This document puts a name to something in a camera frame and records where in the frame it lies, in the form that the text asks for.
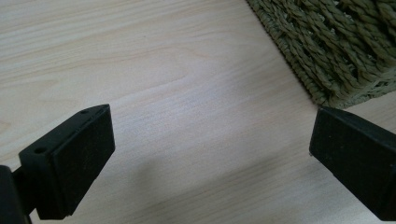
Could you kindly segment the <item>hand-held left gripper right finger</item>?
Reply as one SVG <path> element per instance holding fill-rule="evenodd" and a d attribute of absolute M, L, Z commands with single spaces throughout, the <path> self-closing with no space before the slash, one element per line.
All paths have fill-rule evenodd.
<path fill-rule="evenodd" d="M 396 221 L 396 134 L 322 106 L 309 152 L 379 219 Z"/>

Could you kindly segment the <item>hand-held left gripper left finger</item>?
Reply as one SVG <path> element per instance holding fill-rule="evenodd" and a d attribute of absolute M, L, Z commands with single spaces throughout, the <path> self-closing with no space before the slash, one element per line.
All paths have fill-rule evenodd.
<path fill-rule="evenodd" d="M 110 106 L 77 112 L 19 153 L 14 177 L 23 211 L 41 219 L 73 215 L 114 151 Z"/>

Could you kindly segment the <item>green woven basket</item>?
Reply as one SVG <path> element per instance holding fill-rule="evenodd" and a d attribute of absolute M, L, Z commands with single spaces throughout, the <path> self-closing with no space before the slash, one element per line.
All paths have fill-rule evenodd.
<path fill-rule="evenodd" d="M 396 0 L 247 0 L 312 99 L 347 108 L 396 91 Z"/>

